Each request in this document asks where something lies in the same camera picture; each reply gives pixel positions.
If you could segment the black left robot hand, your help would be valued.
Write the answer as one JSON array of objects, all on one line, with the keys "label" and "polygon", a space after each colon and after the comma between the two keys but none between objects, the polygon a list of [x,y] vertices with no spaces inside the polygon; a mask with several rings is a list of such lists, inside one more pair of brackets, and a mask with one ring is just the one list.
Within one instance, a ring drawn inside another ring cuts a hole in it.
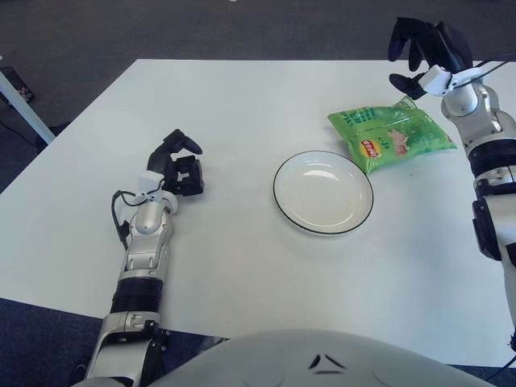
[{"label": "black left robot hand", "polygon": [[149,156],[147,170],[161,175],[164,191],[183,197],[202,194],[202,166],[195,157],[201,154],[201,147],[176,129]]}]

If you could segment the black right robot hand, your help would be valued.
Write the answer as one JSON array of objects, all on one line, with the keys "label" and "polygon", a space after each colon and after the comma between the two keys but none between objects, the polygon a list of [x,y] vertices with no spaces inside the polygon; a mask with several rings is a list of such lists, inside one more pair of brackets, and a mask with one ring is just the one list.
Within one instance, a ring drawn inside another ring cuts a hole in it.
[{"label": "black right robot hand", "polygon": [[400,58],[409,44],[409,70],[418,70],[425,61],[428,70],[415,77],[391,74],[390,83],[416,100],[424,94],[445,97],[448,102],[475,106],[476,93],[469,83],[480,72],[473,68],[472,53],[459,32],[444,22],[437,24],[419,19],[398,18],[392,31],[388,60]]}]

